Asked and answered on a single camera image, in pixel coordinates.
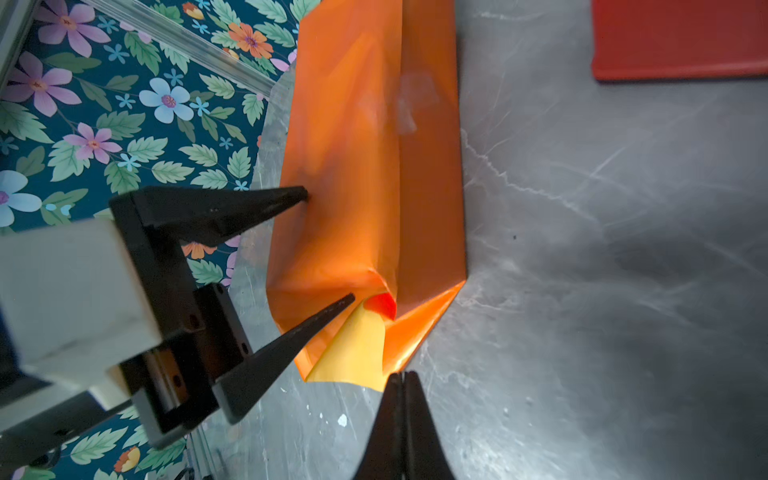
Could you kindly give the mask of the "yellow orange wrapping paper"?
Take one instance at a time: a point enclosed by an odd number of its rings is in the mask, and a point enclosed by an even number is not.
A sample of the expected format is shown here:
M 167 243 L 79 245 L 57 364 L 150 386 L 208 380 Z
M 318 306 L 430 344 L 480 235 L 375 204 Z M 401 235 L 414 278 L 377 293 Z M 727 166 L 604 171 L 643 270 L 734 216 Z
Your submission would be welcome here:
M 301 23 L 266 293 L 281 331 L 353 304 L 297 355 L 307 382 L 382 390 L 467 279 L 455 7 L 324 1 Z

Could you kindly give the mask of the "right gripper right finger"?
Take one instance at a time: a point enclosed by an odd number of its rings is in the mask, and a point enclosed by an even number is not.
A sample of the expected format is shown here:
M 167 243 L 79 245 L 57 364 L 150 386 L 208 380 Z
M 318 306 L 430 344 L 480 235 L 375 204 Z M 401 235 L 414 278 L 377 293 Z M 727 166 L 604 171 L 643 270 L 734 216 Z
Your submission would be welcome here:
M 417 373 L 404 375 L 405 478 L 454 479 Z

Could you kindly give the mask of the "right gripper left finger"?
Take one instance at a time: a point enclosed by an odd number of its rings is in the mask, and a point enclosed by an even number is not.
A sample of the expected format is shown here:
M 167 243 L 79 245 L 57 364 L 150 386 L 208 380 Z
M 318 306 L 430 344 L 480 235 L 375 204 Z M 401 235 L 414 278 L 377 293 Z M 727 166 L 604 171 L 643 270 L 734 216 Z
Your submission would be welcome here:
M 404 382 L 400 373 L 386 383 L 371 434 L 354 479 L 402 479 L 404 471 Z

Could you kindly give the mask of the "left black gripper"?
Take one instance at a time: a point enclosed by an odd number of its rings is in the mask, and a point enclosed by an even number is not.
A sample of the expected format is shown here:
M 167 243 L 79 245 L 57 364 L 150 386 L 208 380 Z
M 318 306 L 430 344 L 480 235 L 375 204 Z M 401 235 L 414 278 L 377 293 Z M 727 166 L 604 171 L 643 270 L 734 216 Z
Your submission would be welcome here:
M 230 424 L 242 421 L 309 341 L 356 300 L 347 294 L 246 356 L 226 289 L 193 277 L 183 244 L 222 244 L 308 199 L 306 188 L 293 186 L 146 187 L 111 200 L 160 332 L 158 345 L 120 366 L 152 447 L 170 446 L 218 407 Z

